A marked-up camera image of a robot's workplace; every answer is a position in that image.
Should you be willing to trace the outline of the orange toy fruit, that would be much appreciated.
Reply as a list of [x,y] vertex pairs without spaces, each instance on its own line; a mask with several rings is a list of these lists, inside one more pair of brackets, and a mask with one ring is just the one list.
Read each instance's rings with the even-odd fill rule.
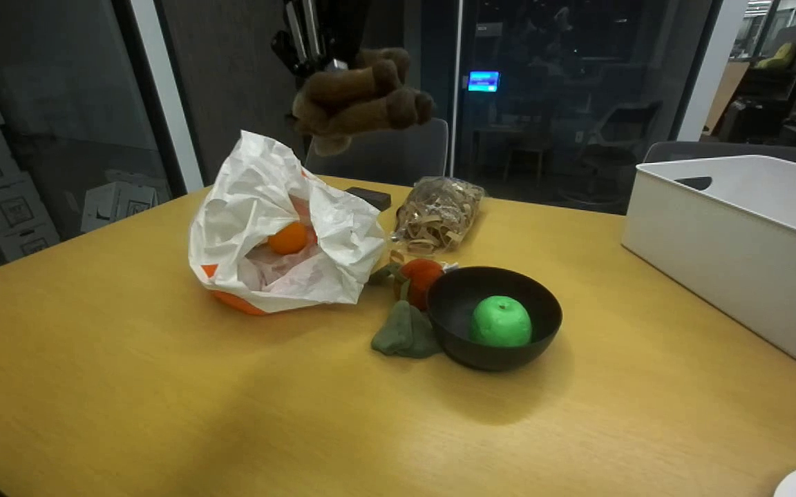
[[265,246],[274,250],[274,253],[299,253],[303,249],[310,249],[314,239],[314,231],[310,224],[303,220],[290,220],[285,224],[276,235],[271,235],[265,239]]

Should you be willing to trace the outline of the white orange plastic bag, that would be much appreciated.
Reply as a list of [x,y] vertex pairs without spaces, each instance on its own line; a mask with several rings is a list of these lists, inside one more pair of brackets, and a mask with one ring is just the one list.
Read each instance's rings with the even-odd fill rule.
[[[265,239],[303,220],[314,239],[274,253]],[[187,267],[246,315],[355,303],[386,246],[379,210],[325,185],[276,138],[243,133],[187,231]]]

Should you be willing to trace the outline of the brown plush toy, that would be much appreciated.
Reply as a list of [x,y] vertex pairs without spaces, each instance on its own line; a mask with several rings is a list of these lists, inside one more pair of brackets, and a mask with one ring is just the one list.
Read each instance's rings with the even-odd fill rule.
[[402,47],[362,47],[348,69],[310,74],[290,112],[317,154],[341,154],[355,136],[409,129],[434,119],[434,96],[405,82]]

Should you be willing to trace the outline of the clear bag of snacks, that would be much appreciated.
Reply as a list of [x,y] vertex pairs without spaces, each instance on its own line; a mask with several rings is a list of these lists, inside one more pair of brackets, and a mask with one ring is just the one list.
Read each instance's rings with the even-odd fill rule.
[[409,250],[452,250],[473,231],[485,191],[455,176],[423,176],[395,210],[395,239]]

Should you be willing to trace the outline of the red plush tomato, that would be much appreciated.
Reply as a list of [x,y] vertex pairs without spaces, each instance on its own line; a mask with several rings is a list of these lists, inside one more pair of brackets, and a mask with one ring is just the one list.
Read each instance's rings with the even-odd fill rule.
[[427,290],[442,275],[442,264],[434,259],[412,259],[402,264],[409,282],[405,300],[417,310],[427,310]]

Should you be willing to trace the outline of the green felt leaf plush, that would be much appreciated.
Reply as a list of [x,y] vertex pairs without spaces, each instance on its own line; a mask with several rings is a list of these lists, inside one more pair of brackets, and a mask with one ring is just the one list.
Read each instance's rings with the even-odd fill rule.
[[395,300],[369,347],[383,357],[424,359],[440,351],[431,321],[409,300]]

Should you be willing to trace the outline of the black bowl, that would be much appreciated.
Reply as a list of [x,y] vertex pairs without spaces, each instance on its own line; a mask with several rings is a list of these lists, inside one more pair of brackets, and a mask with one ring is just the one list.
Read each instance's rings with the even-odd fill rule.
[[427,318],[451,359],[484,373],[521,366],[561,329],[558,299],[506,267],[455,267],[427,293]]

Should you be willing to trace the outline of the green toy fruit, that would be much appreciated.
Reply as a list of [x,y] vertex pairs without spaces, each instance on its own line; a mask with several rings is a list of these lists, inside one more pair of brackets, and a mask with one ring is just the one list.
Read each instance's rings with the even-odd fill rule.
[[485,294],[473,310],[470,336],[485,347],[521,347],[529,343],[532,321],[511,294]]

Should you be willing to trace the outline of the blue lit monitor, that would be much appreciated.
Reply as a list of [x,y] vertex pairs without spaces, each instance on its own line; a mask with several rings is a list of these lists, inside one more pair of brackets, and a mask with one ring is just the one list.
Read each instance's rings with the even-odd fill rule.
[[493,93],[500,89],[500,74],[492,69],[475,69],[467,74],[470,93]]

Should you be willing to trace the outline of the white storage box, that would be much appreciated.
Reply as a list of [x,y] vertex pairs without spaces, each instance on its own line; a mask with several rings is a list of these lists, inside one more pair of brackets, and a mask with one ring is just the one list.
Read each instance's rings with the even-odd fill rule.
[[637,162],[621,246],[796,359],[796,162]]

